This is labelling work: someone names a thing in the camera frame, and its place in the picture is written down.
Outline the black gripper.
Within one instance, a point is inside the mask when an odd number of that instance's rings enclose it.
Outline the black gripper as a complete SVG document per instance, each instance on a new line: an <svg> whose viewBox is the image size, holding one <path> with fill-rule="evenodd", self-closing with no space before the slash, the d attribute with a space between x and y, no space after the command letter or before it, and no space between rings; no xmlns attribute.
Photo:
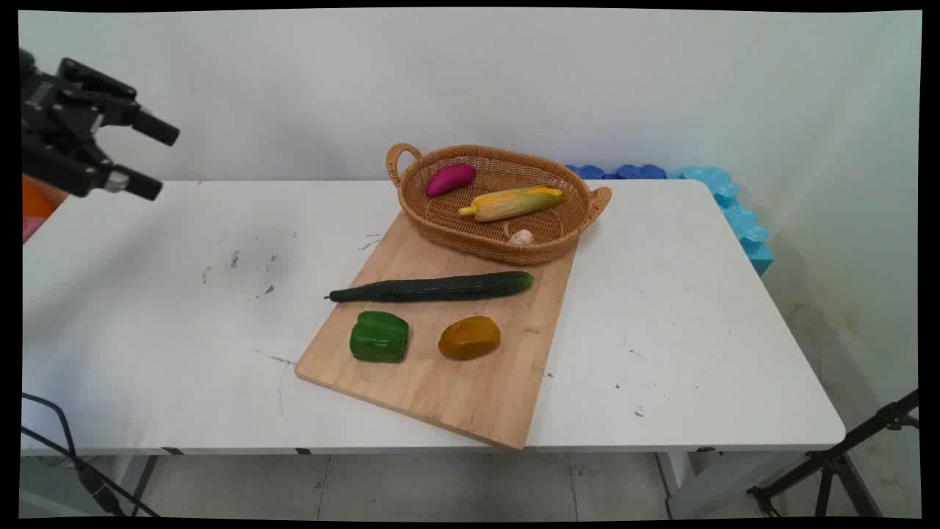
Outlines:
<svg viewBox="0 0 940 529"><path fill-rule="evenodd" d="M38 69L34 54L21 49L21 128L36 135L21 138L23 174L81 198L106 190L156 200L161 181L124 165L92 165L59 151L75 153L92 145L101 117L103 125L130 127L167 146L178 140L178 128L139 104L133 87L90 66L66 57L57 76Z"/></svg>

